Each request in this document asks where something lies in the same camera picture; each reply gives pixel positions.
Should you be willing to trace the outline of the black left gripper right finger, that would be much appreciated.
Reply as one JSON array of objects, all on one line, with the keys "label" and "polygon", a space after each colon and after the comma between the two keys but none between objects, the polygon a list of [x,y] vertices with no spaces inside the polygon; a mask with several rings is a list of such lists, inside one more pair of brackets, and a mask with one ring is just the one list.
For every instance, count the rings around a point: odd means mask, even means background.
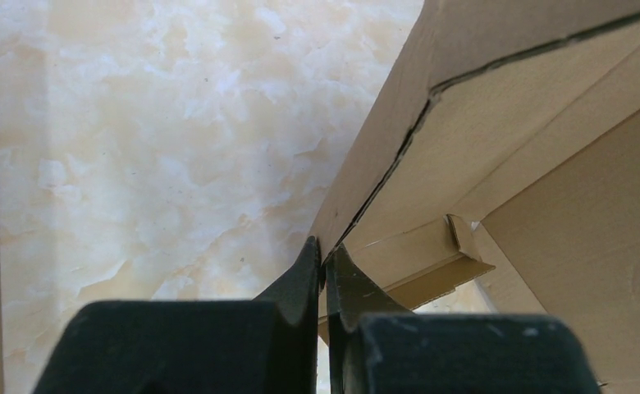
[{"label": "black left gripper right finger", "polygon": [[416,314],[352,261],[326,262],[334,393],[598,393],[583,347],[543,314]]}]

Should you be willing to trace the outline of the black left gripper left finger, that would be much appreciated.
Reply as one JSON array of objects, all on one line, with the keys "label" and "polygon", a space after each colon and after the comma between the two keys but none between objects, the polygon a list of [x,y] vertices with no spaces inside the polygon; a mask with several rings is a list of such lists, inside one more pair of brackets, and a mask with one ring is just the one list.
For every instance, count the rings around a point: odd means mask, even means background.
[{"label": "black left gripper left finger", "polygon": [[67,324],[37,393],[313,393],[321,254],[251,300],[105,300]]}]

